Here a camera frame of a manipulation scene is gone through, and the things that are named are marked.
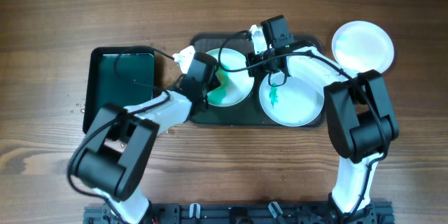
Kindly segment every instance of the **dark green tray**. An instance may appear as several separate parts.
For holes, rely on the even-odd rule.
[[[195,47],[197,52],[206,53],[210,50],[220,48],[224,40],[232,34],[198,34],[190,44]],[[316,46],[319,52],[323,52],[322,43],[314,36],[295,34],[296,41],[307,41]],[[253,46],[250,41],[241,37],[233,39],[227,43],[226,48],[236,50],[243,55],[253,52]],[[249,126],[249,127],[286,127],[271,120],[261,108],[258,99],[258,89],[266,73],[258,73],[254,76],[254,84],[249,95],[238,104],[228,107],[209,106],[205,109],[205,103],[201,104],[199,112],[190,118],[193,123],[199,125],[230,125],[230,126]],[[316,119],[309,124],[300,127],[318,127],[325,120],[323,110]]]
[[[154,52],[142,48],[96,48],[90,57],[89,79],[85,98],[83,131],[86,133],[99,109],[113,103],[119,106],[137,105],[153,98],[153,89],[120,79],[113,71],[116,57],[123,51],[117,70],[123,78],[153,85]]]

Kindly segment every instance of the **robotic hand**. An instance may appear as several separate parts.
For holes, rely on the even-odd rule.
[[[248,55],[249,66],[301,78],[315,84],[325,97],[328,133],[340,155],[325,221],[351,223],[366,217],[372,208],[369,191],[375,168],[398,137],[398,123],[381,74],[342,69],[306,41],[294,41],[283,16],[266,20],[261,27],[253,25],[249,33],[254,47]],[[69,163],[68,177],[77,176],[93,188],[121,223],[147,221],[151,203],[138,184],[156,136],[184,123],[207,99],[207,92],[219,86],[215,72],[221,67],[220,60],[195,52],[192,46],[174,59],[184,74],[178,85],[140,105],[105,105]],[[367,104],[370,110],[357,114],[357,103]],[[124,152],[105,146],[106,137],[125,142]],[[277,218],[281,210],[274,211],[271,205],[269,210],[279,223],[286,223],[281,215]]]

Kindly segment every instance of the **round plate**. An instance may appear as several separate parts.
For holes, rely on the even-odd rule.
[[[219,49],[207,52],[218,59]],[[226,69],[240,69],[246,67],[246,57],[236,50],[224,48],[221,52],[221,63]],[[252,90],[253,78],[248,71],[229,73],[221,68],[216,73],[221,86],[208,93],[210,105],[226,107],[244,100]]]
[[[323,108],[323,96],[308,83],[299,78],[288,77],[285,85],[271,87],[266,76],[259,90],[263,111],[273,121],[289,127],[297,127],[310,123]],[[283,83],[284,74],[274,73],[271,84]]]
[[[333,36],[331,49],[343,67],[359,72],[385,72],[393,62],[392,40],[375,24],[353,21],[342,25]]]

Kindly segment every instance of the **black base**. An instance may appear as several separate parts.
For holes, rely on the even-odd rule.
[[[372,210],[366,218],[354,224],[392,224],[395,223],[391,202],[371,202]],[[154,204],[141,223],[153,224],[237,224],[235,213],[246,213],[253,224],[279,223],[272,217],[268,204],[247,205],[204,205],[201,206],[200,219],[189,218],[190,206],[179,204]],[[325,224],[328,212],[327,202],[304,202],[299,204],[280,204],[283,219],[287,224]],[[107,205],[88,206],[84,212],[84,224],[119,224]]]

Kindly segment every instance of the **wooden tabletop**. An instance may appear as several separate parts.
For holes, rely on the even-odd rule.
[[[285,15],[290,30],[331,38],[352,20],[378,24],[396,61],[384,74],[400,136],[371,196],[397,223],[448,219],[448,0],[0,0],[0,221],[80,223],[97,200],[67,185],[83,139],[90,53],[150,45],[172,54],[200,32],[235,32]],[[180,74],[157,57],[159,81]],[[199,127],[158,137],[143,192],[153,202],[326,200],[339,157],[316,129]]]

